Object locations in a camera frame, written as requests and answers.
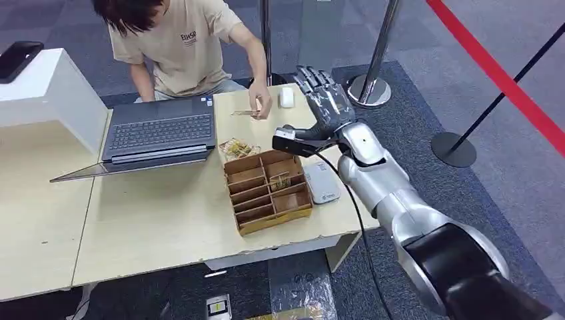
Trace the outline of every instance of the dark hair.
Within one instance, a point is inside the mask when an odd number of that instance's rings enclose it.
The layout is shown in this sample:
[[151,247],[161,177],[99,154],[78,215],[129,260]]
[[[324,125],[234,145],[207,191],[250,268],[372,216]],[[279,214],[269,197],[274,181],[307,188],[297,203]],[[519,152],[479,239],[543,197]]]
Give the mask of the dark hair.
[[136,33],[153,27],[155,7],[163,4],[163,0],[92,0],[92,4],[106,24],[125,36],[128,30]]

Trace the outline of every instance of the stanchion base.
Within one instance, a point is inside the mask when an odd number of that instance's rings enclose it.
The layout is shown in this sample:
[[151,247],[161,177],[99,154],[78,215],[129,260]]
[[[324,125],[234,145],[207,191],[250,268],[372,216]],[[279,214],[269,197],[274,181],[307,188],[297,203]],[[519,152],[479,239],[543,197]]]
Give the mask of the stanchion base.
[[374,86],[372,93],[369,95],[367,103],[361,103],[359,102],[359,96],[361,95],[361,90],[363,90],[365,77],[366,75],[358,75],[347,81],[347,95],[349,100],[362,108],[372,109],[380,107],[383,103],[386,103],[390,99],[392,94],[390,85],[388,85],[385,80],[376,78],[376,85]]
[[[249,84],[247,85],[247,89],[249,89],[251,83],[253,83],[254,80],[255,80],[254,78],[249,79]],[[288,82],[283,78],[282,75],[279,75],[277,73],[271,74],[271,85],[286,85],[287,83]]]
[[452,167],[465,168],[476,160],[476,150],[469,140],[463,141],[459,148],[449,152],[451,147],[461,138],[453,132],[438,133],[432,138],[432,151],[444,163]]

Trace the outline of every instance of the red rope barrier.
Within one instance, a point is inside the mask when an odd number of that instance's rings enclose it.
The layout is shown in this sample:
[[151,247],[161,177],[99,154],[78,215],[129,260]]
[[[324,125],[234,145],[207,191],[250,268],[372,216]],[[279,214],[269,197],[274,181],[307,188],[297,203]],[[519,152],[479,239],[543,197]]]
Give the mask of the red rope barrier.
[[565,157],[565,133],[503,70],[441,0],[426,0],[438,18],[486,75],[531,124]]

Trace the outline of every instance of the laptop keyboard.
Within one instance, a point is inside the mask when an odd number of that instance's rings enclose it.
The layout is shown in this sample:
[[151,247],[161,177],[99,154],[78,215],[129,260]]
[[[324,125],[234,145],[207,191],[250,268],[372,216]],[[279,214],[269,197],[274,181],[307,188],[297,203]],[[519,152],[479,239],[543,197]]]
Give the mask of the laptop keyboard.
[[110,150],[208,138],[212,135],[211,115],[114,125]]

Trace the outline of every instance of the laptop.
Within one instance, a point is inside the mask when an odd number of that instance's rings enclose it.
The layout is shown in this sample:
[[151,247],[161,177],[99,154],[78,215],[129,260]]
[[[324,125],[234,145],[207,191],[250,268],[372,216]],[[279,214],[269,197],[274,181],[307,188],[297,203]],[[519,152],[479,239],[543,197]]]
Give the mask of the laptop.
[[102,161],[50,182],[201,162],[215,147],[212,97],[118,105]]

